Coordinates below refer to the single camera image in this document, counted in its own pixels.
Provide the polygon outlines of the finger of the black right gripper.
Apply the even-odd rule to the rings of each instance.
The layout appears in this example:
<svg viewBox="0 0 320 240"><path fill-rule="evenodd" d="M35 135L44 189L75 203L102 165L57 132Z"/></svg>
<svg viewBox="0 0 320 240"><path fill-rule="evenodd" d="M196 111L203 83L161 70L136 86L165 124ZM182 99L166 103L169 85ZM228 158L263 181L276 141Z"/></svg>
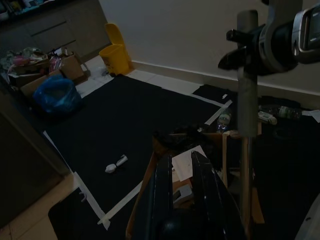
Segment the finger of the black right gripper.
<svg viewBox="0 0 320 240"><path fill-rule="evenodd" d="M226 40L237 43L239 47L242 47L251 43L251 35L236 29L231 29L226 33Z"/></svg>
<svg viewBox="0 0 320 240"><path fill-rule="evenodd" d="M251 62L251 54L246 47L235 49L225 56L218 63L218 68L225 71L238 70Z"/></svg>

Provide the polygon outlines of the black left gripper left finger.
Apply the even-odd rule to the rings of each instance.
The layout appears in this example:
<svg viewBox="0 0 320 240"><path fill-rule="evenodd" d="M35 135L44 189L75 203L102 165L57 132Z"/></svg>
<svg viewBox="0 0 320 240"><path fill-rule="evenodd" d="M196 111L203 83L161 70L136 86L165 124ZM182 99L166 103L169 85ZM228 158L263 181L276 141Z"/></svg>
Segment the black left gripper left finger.
<svg viewBox="0 0 320 240"><path fill-rule="evenodd" d="M163 240L173 211L172 156L155 165L138 205L138 239Z"/></svg>

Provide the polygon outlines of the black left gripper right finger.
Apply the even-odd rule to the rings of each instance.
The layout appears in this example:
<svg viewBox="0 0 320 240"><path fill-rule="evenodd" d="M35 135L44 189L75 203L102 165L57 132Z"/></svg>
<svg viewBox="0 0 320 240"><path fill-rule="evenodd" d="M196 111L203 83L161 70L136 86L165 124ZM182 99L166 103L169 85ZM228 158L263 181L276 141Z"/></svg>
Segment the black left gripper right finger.
<svg viewBox="0 0 320 240"><path fill-rule="evenodd" d="M194 203L202 218L206 240L246 240L238 206L211 161L191 152Z"/></svg>

